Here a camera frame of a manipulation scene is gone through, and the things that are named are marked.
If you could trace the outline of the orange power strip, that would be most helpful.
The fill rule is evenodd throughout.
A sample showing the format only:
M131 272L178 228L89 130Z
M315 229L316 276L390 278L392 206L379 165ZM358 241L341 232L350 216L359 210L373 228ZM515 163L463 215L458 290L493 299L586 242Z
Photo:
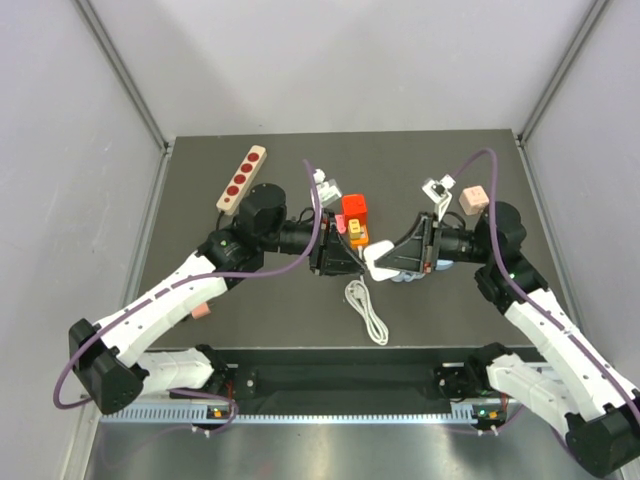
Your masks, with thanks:
M358 238L349 237L350 247L354 250L366 248L370 244L370 236L366 225L361 225L360 236Z

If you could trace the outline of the white usb charger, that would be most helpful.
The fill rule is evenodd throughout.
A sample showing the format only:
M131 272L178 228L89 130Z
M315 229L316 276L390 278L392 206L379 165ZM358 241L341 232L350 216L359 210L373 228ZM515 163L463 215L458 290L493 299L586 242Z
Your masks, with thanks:
M390 240L382 240L364 248L363 259L372 280L382 282L390 280L397 275L396 270L376 265L376 262L385 254L389 253L393 248L394 244Z

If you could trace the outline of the red plug adapter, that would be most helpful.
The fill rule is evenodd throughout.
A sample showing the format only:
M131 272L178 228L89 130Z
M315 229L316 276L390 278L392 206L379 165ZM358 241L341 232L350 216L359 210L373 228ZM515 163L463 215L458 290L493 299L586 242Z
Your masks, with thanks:
M366 225L368 222L368 207L365 196L363 194L344 195L341 199L342 214L344 221L348 224L351 220L356 219L360 225Z

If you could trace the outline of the yellow cube charger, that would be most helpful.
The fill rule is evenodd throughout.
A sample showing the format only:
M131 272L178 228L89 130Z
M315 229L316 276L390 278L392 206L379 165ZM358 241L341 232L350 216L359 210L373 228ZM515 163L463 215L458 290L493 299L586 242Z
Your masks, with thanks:
M351 218L347 223L347 232L350 240L358 240L363 235L363 227L358 218Z

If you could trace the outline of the blue round power socket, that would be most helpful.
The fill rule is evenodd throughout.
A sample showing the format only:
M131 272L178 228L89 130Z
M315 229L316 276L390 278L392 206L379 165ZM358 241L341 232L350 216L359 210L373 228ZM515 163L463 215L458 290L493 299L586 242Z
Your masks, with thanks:
M451 268L454 264L455 264L454 261L439 259L436 262L434 272L445 271ZM412 281L421 280L425 276L426 276L425 273L414 273L414 272L402 271L402 272L399 272L394 277L392 277L391 281L394 283L409 283Z

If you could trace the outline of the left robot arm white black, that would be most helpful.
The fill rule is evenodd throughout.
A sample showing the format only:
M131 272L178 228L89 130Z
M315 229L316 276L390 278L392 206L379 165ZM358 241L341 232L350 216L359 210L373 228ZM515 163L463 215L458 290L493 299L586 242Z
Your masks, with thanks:
M169 277L135 302L95 324L69 330L72 370L99 410L116 413L142 395L195 391L216 396L230 378L210 346L150 351L150 346L207 302L241 281L265 278L264 255L294 255L320 276L358 276L365 264L344 240L330 211L311 222L286 217L284 190L259 184L240 202L230 225L213 231Z

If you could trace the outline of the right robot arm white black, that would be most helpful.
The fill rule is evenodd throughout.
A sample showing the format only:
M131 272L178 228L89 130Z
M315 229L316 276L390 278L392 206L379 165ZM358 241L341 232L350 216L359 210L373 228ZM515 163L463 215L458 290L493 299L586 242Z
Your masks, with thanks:
M523 404L562 437L584 470L604 478L639 457L639 388L563 311L521 252L526 235L515 207L492 202L472 230L444 226L422 213L404 237L370 245L364 258L377 281L397 272L426 273L439 260L477 264L478 290L530 340L557 377L548 378L493 343L466 360L469 388L481 396L504 393Z

